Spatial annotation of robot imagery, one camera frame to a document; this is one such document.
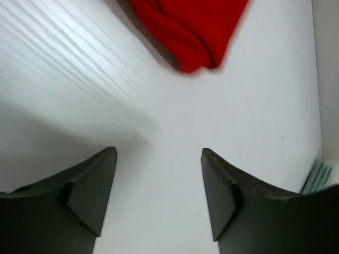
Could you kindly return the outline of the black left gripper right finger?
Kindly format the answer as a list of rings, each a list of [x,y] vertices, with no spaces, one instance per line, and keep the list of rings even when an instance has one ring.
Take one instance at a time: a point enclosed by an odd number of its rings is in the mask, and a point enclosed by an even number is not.
[[[201,155],[214,241],[220,253],[338,253],[338,186],[298,194]]]

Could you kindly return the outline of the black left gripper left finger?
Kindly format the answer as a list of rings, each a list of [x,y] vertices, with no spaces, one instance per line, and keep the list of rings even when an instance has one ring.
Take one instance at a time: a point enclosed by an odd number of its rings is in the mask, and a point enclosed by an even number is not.
[[[117,150],[1,193],[1,253],[92,253],[110,199]]]

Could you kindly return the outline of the red t-shirt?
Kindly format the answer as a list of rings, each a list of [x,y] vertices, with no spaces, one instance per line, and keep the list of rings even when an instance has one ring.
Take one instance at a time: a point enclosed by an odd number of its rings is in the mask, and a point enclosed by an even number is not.
[[[142,24],[184,73],[220,67],[248,4],[248,0],[131,1]]]

